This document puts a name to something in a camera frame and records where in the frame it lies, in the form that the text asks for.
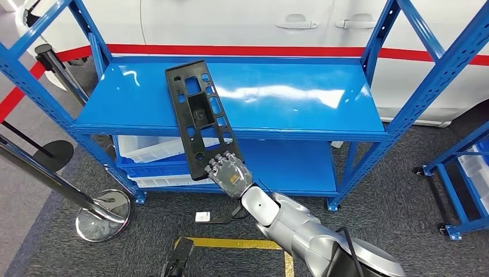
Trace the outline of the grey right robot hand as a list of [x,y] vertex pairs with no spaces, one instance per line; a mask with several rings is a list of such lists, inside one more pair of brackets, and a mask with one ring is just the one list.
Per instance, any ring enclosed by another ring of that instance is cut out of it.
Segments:
[[205,167],[208,177],[228,196],[239,199],[254,184],[253,175],[234,153],[217,154]]

